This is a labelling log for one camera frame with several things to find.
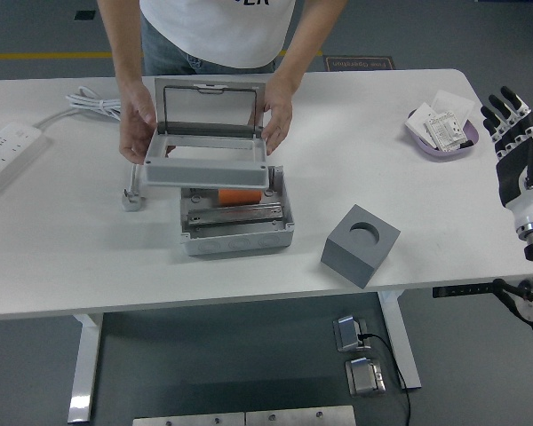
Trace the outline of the person's right hand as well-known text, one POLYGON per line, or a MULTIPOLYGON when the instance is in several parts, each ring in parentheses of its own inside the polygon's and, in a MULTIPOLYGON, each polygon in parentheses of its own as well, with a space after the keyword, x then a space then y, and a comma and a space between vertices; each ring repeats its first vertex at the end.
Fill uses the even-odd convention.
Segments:
POLYGON ((141 81, 120 87, 119 153, 133 164, 143 164, 157 127, 155 105, 141 81))

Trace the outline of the person's left hand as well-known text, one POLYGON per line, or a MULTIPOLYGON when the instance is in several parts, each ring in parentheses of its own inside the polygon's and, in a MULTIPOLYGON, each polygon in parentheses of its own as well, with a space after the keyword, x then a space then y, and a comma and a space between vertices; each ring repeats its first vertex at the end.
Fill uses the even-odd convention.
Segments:
POLYGON ((292 98, 295 88, 289 78, 274 73, 266 83, 264 111, 270 120, 262 130, 266 154, 270 155, 286 139, 293 116, 292 98))

